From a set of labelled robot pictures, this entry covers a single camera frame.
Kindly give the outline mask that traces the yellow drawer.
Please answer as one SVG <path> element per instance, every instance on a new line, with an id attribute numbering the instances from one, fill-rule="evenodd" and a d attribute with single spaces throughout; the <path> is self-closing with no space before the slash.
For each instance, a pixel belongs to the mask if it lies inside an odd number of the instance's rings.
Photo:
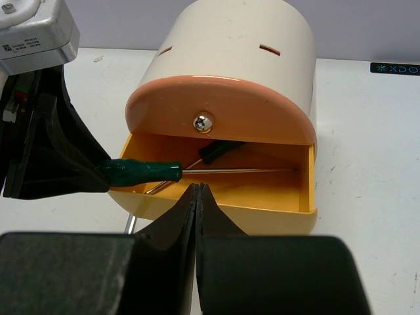
<path id="1" fill-rule="evenodd" d="M 123 159 L 179 161 L 196 169 L 254 169 L 254 173 L 187 175 L 149 195 L 155 183 L 114 188 L 110 197 L 124 210 L 155 220 L 174 206 L 191 184 L 208 184 L 217 205 L 249 235 L 308 234 L 318 218 L 314 201 L 315 145 L 246 143 L 212 164 L 199 163 L 205 138 L 130 135 Z"/>

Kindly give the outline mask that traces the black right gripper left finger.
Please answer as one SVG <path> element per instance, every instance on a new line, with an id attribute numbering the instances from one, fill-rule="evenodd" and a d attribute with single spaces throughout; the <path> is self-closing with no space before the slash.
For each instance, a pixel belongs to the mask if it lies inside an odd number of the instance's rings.
<path id="1" fill-rule="evenodd" d="M 1 313 L 189 314 L 198 192 L 134 234 L 3 234 Z"/>

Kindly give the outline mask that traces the orange top drawer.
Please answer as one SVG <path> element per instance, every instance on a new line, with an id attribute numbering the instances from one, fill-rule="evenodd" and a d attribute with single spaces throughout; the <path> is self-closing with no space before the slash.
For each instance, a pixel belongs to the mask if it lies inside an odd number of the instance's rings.
<path id="1" fill-rule="evenodd" d="M 131 133 L 313 145 L 308 116 L 262 85 L 224 77 L 182 75 L 141 85 L 129 97 Z"/>

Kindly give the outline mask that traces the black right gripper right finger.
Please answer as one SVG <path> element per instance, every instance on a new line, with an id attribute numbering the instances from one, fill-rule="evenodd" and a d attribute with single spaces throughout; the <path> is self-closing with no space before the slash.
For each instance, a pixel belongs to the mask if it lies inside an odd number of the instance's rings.
<path id="1" fill-rule="evenodd" d="M 201 184 L 196 277 L 204 314 L 369 314 L 352 253 L 332 236 L 250 236 Z"/>

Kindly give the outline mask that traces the large green screwdriver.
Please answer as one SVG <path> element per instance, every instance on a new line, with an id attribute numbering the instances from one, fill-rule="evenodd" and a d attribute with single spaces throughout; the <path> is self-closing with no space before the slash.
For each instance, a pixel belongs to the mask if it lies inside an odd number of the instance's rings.
<path id="1" fill-rule="evenodd" d="M 187 169 L 192 169 L 200 163 L 205 165 L 211 164 L 217 158 L 221 157 L 225 153 L 243 146 L 245 142 L 233 141 L 233 140 L 215 140 L 207 146 L 199 149 L 199 159 L 193 164 L 189 165 Z"/>

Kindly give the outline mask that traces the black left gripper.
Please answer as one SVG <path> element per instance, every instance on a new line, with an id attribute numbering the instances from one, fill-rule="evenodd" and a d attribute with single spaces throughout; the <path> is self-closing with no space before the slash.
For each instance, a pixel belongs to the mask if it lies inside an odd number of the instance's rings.
<path id="1" fill-rule="evenodd" d="M 1 194 L 43 199 L 103 193 L 96 168 L 110 156 L 73 107 L 64 67 L 8 76 L 1 96 Z"/>

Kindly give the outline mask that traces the medium green screwdriver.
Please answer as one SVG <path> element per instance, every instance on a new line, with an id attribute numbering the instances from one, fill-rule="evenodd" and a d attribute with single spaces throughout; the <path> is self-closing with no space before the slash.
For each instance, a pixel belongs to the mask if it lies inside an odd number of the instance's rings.
<path id="1" fill-rule="evenodd" d="M 145 162 L 135 159 L 109 159 L 101 161 L 96 169 L 113 187 L 135 186 L 149 182 L 179 182 L 184 175 L 208 175 L 231 173 L 271 173 L 297 171 L 294 167 L 250 168 L 250 169 L 185 169 L 181 163 Z"/>

